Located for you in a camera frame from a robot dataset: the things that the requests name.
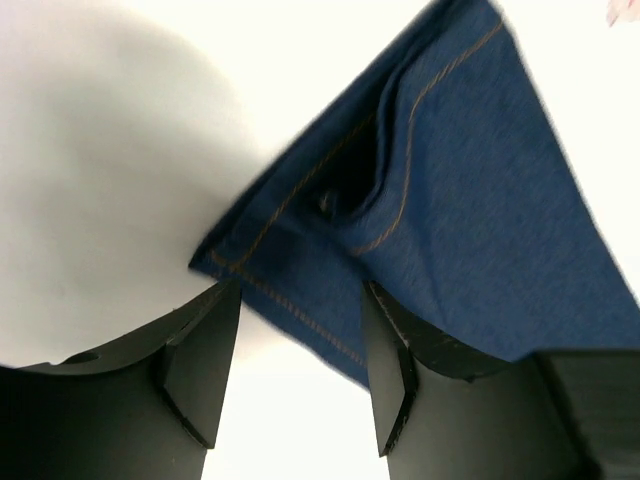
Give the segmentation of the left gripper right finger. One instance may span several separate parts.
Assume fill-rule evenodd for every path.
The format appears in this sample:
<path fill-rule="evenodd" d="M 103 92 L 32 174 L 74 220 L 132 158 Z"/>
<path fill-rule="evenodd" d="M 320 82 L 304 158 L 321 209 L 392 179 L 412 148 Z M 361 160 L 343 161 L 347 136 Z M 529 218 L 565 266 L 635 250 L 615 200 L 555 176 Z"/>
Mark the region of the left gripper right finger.
<path fill-rule="evenodd" d="M 361 327 L 379 454 L 394 479 L 635 479 L 639 354 L 547 350 L 509 363 L 376 283 Z"/>

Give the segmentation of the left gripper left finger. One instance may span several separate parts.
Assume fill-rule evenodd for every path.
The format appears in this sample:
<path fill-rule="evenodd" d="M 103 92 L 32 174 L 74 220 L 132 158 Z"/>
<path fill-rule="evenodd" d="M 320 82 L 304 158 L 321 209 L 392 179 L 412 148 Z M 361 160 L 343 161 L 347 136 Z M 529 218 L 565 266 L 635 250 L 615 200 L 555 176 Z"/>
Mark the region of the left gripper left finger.
<path fill-rule="evenodd" d="M 241 289 L 184 306 L 64 362 L 1 371 L 5 479 L 198 479 L 216 442 Z"/>

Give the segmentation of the dark blue denim trousers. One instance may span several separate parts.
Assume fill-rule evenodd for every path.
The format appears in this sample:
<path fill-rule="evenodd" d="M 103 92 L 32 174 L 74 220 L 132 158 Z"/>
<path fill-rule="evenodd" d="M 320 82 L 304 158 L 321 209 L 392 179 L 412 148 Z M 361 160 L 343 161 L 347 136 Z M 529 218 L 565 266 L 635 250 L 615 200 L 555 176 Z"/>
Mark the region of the dark blue denim trousers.
<path fill-rule="evenodd" d="M 193 270 L 368 381 L 360 294 L 503 360 L 633 348 L 639 309 L 501 15 L 439 1 L 241 195 Z"/>

